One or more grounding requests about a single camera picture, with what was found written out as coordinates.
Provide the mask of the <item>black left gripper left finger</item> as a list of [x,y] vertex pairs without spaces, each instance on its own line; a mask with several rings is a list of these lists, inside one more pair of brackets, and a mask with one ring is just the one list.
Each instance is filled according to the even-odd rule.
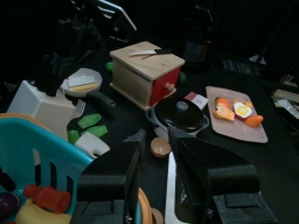
[[98,156],[84,169],[69,224],[136,224],[145,131]]

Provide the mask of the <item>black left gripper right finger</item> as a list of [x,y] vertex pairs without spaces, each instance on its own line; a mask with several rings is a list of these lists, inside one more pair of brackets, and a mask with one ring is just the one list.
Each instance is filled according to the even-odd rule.
[[257,169],[239,155],[168,129],[176,165],[174,211],[190,224],[277,224]]

